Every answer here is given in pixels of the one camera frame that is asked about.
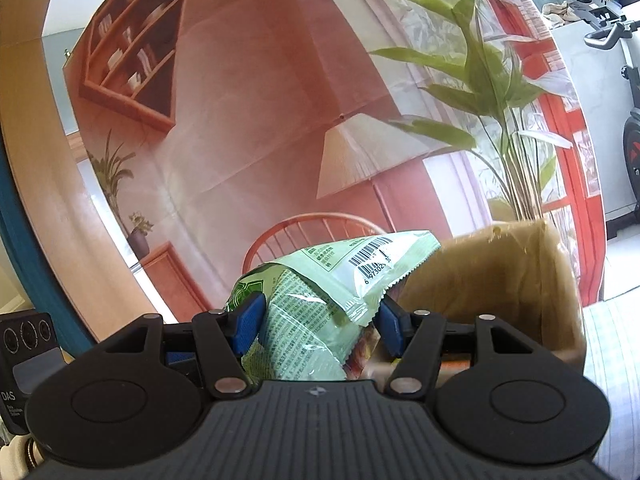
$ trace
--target exercise bike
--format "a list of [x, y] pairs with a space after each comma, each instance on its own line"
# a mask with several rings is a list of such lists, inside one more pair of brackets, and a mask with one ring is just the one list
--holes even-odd
[[[570, 4], [576, 15], [595, 30], [585, 35], [584, 43], [599, 50], [611, 50], [620, 42], [626, 65], [622, 77], [631, 85], [634, 107], [626, 120], [622, 147], [626, 171], [636, 197], [633, 220], [640, 222], [640, 59], [634, 59], [633, 34], [638, 31], [640, 21], [628, 20], [619, 3], [612, 0], [577, 0]], [[618, 225], [616, 229], [626, 227]]]

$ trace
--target brown box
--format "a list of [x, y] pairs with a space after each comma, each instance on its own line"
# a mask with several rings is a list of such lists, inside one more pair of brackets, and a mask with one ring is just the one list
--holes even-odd
[[[543, 220], [443, 242], [409, 275], [398, 304], [458, 323], [494, 314], [583, 371], [586, 338], [574, 274], [558, 232]], [[441, 376], [451, 369], [442, 367]]]

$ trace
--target wooden shelf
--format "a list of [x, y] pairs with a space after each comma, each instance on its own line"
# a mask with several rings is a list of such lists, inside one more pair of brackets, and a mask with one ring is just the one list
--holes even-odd
[[149, 82], [153, 80], [156, 74], [163, 72], [164, 70], [166, 70], [166, 66], [169, 66], [174, 62], [174, 54], [175, 54], [175, 50], [172, 50], [162, 58], [162, 61], [158, 63], [158, 65], [153, 69], [153, 72], [149, 74], [146, 77], [146, 79], [142, 82], [142, 85], [136, 88], [136, 90], [133, 92], [133, 95], [131, 96], [132, 99], [135, 99], [141, 92], [143, 92], [145, 87], [149, 85]]
[[120, 67], [124, 66], [126, 62], [130, 60], [131, 56], [135, 56], [139, 52], [145, 44], [145, 39], [149, 37], [153, 30], [158, 31], [159, 29], [162, 29], [162, 32], [168, 31], [170, 34], [176, 30], [177, 24], [172, 23], [171, 19], [174, 18], [174, 21], [176, 22], [180, 20], [180, 4], [181, 0], [172, 1], [168, 7], [162, 10], [162, 14], [160, 16], [153, 20], [153, 22], [149, 23], [142, 32], [134, 38], [131, 44], [124, 51], [124, 54], [122, 54], [122, 57], [102, 80], [102, 86], [109, 85], [110, 80], [113, 79], [113, 75], [118, 73]]
[[[89, 24], [81, 96], [167, 133], [175, 125], [175, 57], [184, 1], [106, 0]], [[98, 30], [107, 16], [111, 25], [101, 38]], [[135, 79], [138, 86], [129, 83]]]

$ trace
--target wooden chair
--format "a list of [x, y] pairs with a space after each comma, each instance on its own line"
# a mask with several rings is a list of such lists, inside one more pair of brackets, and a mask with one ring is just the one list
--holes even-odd
[[312, 245], [383, 234], [386, 231], [373, 222], [347, 213], [306, 213], [292, 216], [258, 237], [247, 251], [242, 273]]

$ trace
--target lampshade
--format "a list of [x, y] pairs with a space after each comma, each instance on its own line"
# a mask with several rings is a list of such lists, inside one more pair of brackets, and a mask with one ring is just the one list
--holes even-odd
[[324, 134], [318, 198], [390, 170], [443, 144], [357, 114]]

